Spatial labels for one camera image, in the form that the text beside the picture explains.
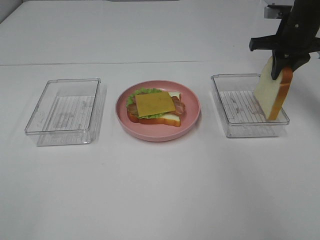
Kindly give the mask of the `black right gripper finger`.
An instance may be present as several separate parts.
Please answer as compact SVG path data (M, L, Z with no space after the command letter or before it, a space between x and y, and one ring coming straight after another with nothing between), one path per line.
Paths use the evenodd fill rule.
M309 53L294 55L293 57L291 57L289 65L292 71L294 72L295 70L300 68L302 65L308 63L310 58L311 56Z
M290 67L290 55L281 51L272 52L271 77L276 80L285 67Z

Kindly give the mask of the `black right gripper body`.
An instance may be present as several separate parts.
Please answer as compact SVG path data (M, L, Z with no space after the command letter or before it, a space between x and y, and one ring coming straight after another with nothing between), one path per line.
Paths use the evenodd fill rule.
M320 2L296 0L283 15L276 34L252 38L250 51L273 50L286 55L304 55L320 50Z

